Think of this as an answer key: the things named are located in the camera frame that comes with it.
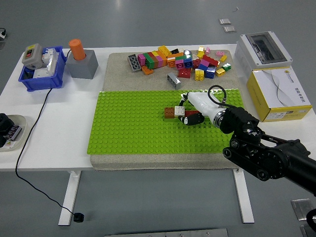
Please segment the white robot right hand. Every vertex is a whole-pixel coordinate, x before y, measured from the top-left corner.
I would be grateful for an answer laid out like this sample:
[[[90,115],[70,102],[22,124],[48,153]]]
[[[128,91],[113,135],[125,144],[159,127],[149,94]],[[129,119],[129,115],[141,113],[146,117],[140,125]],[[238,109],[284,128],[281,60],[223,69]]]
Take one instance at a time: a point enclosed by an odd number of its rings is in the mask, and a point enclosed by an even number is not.
[[[203,123],[205,117],[208,117],[215,127],[220,127],[225,109],[220,108],[219,105],[216,104],[219,103],[219,101],[213,95],[209,95],[207,92],[187,92],[181,94],[181,96],[179,106],[183,106],[185,101],[189,101],[189,103],[198,110],[198,113],[186,117],[178,117],[184,125],[197,125]]]

